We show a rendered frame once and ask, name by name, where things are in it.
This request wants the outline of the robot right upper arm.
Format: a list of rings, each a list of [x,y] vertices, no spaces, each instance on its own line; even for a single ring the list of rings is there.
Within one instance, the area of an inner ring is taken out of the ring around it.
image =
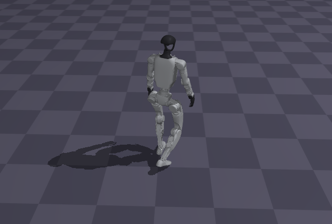
[[[181,59],[175,60],[176,68],[179,69],[180,75],[181,75],[181,84],[184,86],[188,85],[188,74],[187,74],[187,68],[186,68],[186,62]]]

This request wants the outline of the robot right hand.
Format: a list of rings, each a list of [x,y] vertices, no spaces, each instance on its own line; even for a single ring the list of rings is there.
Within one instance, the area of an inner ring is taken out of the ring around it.
[[[188,97],[189,97],[189,99],[191,99],[191,103],[190,103],[189,107],[192,107],[193,104],[194,104],[194,101],[195,101],[195,96],[193,95],[193,97],[192,97],[192,96],[189,95]]]

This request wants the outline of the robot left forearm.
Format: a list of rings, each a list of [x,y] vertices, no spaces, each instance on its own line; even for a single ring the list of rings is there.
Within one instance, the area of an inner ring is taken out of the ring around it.
[[[154,84],[154,78],[150,78],[148,76],[146,76],[146,78],[147,78],[147,88],[149,87],[150,90],[152,90],[153,89],[153,84]]]

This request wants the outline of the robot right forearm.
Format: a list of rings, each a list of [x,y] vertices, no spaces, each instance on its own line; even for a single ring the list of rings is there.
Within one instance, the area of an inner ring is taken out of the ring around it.
[[[190,84],[190,80],[188,78],[188,85],[187,86],[184,86],[185,90],[186,90],[186,93],[187,93],[187,96],[192,96],[194,95],[193,91],[192,91],[192,88],[191,88],[191,84]]]

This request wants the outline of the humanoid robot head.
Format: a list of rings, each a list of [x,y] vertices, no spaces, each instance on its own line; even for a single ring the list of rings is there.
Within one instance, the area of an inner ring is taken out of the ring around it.
[[[160,58],[164,58],[164,59],[171,59],[172,58],[170,53],[174,49],[175,42],[176,42],[176,39],[171,35],[165,35],[165,36],[162,37],[161,43],[164,44],[165,49],[164,49],[163,54],[160,55]],[[172,49],[171,50],[168,49],[167,46],[172,45],[172,44],[173,44]]]

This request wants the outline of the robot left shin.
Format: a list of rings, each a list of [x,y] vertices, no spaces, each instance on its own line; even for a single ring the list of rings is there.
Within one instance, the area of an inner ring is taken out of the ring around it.
[[[156,121],[156,134],[157,134],[157,139],[158,139],[158,148],[162,148],[162,137],[164,133],[164,122],[163,123],[157,123],[157,115],[155,117]]]

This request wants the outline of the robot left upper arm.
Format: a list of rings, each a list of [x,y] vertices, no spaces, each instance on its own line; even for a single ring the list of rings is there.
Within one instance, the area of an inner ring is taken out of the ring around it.
[[[151,56],[148,57],[148,66],[147,66],[147,76],[150,78],[154,78],[154,58],[157,54],[152,54]]]

